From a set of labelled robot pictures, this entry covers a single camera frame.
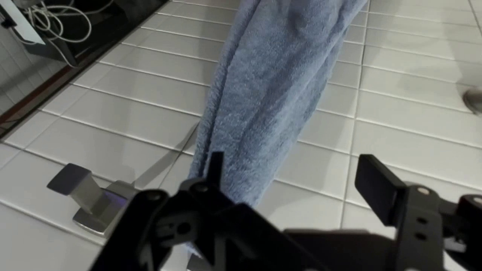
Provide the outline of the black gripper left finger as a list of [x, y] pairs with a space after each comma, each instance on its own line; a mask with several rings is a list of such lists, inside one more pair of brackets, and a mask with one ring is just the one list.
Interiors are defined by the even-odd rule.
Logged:
[[215, 152], [207, 173], [183, 181], [176, 194], [135, 194], [90, 271], [159, 271], [176, 246], [194, 249], [212, 271], [326, 271], [248, 205], [227, 199], [221, 173]]

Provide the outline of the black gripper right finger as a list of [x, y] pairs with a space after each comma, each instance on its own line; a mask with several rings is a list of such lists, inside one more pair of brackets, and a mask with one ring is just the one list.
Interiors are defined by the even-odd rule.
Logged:
[[444, 255], [465, 271], [482, 271], [482, 203], [456, 203], [433, 190], [405, 184], [375, 155], [358, 157], [355, 188], [378, 220], [396, 229], [388, 271], [444, 271]]

